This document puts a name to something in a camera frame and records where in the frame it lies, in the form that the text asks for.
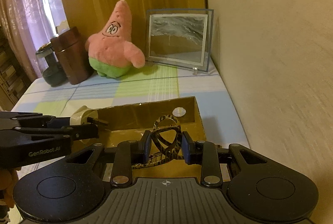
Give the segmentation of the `person left hand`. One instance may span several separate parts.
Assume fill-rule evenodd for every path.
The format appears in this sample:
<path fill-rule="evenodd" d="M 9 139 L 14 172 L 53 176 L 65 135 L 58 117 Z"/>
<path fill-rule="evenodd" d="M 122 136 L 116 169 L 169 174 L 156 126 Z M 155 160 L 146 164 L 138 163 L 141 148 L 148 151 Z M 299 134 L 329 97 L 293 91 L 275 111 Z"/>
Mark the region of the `person left hand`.
<path fill-rule="evenodd" d="M 8 211 L 15 205 L 13 190 L 18 182 L 17 172 L 21 167 L 14 169 L 1 169 L 1 223 L 10 221 Z"/>

